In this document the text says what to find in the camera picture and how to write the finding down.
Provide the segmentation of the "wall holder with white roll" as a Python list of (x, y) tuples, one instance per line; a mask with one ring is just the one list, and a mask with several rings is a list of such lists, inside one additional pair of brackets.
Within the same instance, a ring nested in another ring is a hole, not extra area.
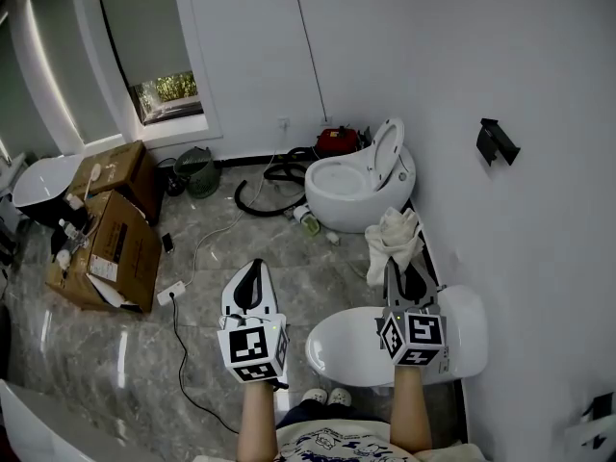
[(616, 429), (616, 393), (594, 397), (580, 415), (578, 423), (565, 430), (571, 448), (599, 449)]

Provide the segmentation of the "green plastic basket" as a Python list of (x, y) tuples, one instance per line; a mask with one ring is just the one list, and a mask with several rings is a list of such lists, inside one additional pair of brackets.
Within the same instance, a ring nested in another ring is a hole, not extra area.
[(179, 156), (173, 169), (185, 182), (186, 190), (192, 198), (206, 198), (218, 189), (220, 168), (209, 147), (190, 148)]

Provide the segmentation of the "white power strip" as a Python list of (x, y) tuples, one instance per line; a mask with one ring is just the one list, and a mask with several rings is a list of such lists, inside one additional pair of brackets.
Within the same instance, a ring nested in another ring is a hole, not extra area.
[(183, 295), (186, 291), (186, 286), (183, 281), (177, 281), (171, 286), (157, 293), (157, 300), (161, 306), (165, 306), (172, 302), (175, 298)]

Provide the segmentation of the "large open cardboard box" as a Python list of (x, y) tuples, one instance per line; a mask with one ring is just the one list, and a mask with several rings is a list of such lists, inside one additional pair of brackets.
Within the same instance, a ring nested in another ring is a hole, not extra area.
[(141, 212), (116, 191), (86, 202), (94, 216), (89, 244), (72, 254), (67, 269), (47, 268), (45, 284), (85, 310), (151, 311), (162, 243)]

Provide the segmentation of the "white toilet with tank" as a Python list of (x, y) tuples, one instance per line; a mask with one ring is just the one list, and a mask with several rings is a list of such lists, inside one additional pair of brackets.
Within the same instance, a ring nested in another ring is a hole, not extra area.
[(438, 294), (446, 318), (447, 347), (423, 368), (427, 385), (452, 382), (483, 371), (488, 359), (488, 331), (480, 297), (464, 286)]

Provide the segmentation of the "person's dark trousers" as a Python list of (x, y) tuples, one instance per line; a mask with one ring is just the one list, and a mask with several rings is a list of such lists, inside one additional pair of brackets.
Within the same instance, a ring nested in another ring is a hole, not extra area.
[(384, 423), (383, 419), (360, 411), (353, 406), (346, 406), (340, 403), (321, 404), (314, 399), (306, 399), (299, 405), (293, 407), (277, 424), (276, 428), (280, 429), (292, 424), (323, 420), (353, 420)]

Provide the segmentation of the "white toilet lid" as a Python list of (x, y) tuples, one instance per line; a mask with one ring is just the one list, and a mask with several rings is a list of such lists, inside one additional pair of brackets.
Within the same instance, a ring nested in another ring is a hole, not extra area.
[(319, 322), (305, 344), (306, 358), (321, 376), (352, 387), (391, 387), (394, 365), (380, 347), (377, 320), (383, 309), (356, 307)]

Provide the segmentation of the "person's left forearm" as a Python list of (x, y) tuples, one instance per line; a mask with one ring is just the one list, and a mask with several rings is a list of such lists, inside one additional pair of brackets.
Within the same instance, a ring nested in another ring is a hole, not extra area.
[(268, 382), (244, 385), (238, 462), (273, 462), (278, 453), (273, 387)]

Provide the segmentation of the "person's right forearm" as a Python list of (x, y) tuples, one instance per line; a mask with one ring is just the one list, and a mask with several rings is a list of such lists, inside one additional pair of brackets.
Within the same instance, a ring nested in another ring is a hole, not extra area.
[(396, 366), (390, 442), (409, 453), (432, 449), (432, 436), (419, 368)]

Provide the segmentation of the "closed cardboard box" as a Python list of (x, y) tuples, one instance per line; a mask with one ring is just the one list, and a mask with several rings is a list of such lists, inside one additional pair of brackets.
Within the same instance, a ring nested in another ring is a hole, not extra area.
[(67, 190), (80, 199), (118, 191), (143, 212), (150, 225), (158, 222), (163, 187), (157, 178), (154, 158), (142, 141), (134, 141), (85, 158)]

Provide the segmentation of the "black wall paper holder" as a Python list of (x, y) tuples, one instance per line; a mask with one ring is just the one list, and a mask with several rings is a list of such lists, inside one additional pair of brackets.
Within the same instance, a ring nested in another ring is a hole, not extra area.
[(509, 139), (496, 119), (484, 117), (480, 120), (480, 125), (476, 147), (487, 165), (490, 166), (498, 155), (501, 155), (506, 163), (511, 166), (521, 148)]

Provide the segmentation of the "black and white bathtub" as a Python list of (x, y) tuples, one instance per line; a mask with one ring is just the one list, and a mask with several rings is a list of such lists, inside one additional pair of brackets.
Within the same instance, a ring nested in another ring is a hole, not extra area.
[(29, 219), (51, 228), (71, 211), (65, 195), (84, 156), (75, 154), (36, 161), (19, 176), (13, 205)]

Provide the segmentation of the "glossy white fixture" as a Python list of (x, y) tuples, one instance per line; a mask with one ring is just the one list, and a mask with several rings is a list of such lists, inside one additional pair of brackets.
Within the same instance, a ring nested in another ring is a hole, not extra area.
[(164, 462), (95, 427), (59, 401), (1, 379), (0, 411), (21, 462)]

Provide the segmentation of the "white wiping cloth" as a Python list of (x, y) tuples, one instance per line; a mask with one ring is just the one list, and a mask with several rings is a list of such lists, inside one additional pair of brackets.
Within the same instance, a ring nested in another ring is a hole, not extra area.
[(384, 284), (384, 272), (390, 258), (394, 259), (401, 270), (405, 270), (411, 260), (422, 253), (422, 230), (418, 215), (411, 208), (401, 213), (393, 207), (386, 210), (378, 224), (365, 230), (370, 254), (366, 276), (369, 286)]

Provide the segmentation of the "egg-shaped white toilet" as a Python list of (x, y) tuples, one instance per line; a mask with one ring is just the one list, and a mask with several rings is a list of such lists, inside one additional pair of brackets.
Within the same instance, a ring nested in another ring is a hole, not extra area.
[(416, 183), (414, 160), (399, 117), (386, 119), (372, 143), (356, 152), (320, 159), (306, 171), (307, 205), (329, 229), (362, 233), (389, 208), (404, 207)]

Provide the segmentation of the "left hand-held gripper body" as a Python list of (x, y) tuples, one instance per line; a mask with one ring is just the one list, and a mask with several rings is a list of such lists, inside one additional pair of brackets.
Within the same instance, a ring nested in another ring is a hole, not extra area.
[(219, 325), (224, 367), (238, 382), (283, 384), (289, 346), (285, 315), (224, 315)]

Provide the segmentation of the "red machine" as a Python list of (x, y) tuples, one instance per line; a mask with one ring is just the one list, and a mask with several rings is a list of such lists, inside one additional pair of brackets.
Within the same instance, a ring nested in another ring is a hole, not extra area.
[(356, 130), (340, 126), (326, 128), (317, 137), (315, 151), (319, 158), (343, 156), (356, 152), (359, 137)]

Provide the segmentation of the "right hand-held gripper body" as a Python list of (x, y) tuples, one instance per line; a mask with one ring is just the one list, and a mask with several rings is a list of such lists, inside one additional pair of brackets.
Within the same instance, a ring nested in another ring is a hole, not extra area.
[(437, 304), (380, 307), (375, 321), (379, 348), (395, 366), (427, 367), (447, 347), (447, 320)]

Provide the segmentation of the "small black bin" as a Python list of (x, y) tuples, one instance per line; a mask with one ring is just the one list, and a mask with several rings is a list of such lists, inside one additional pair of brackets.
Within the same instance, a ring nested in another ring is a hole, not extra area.
[(156, 165), (156, 180), (170, 197), (182, 194), (187, 185), (187, 180), (175, 172), (175, 163), (175, 158), (165, 158)]

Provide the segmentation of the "window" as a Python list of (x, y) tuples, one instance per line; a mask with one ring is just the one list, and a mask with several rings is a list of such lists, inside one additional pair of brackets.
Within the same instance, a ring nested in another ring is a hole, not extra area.
[(129, 95), (144, 126), (203, 114), (197, 84), (191, 71), (131, 86)]

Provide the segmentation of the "person's printed cream shirt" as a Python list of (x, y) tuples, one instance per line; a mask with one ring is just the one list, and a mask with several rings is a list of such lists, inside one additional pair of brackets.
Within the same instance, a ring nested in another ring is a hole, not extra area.
[(487, 462), (473, 444), (410, 453), (390, 443), (390, 427), (383, 422), (302, 422), (276, 434), (273, 462)]

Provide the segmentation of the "grey roller blind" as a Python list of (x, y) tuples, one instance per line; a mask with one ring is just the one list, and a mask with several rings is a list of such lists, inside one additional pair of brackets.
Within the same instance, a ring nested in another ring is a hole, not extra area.
[(52, 90), (84, 143), (119, 134), (90, 66), (74, 0), (29, 0)]
[(129, 86), (192, 69), (176, 0), (102, 0), (102, 4)]

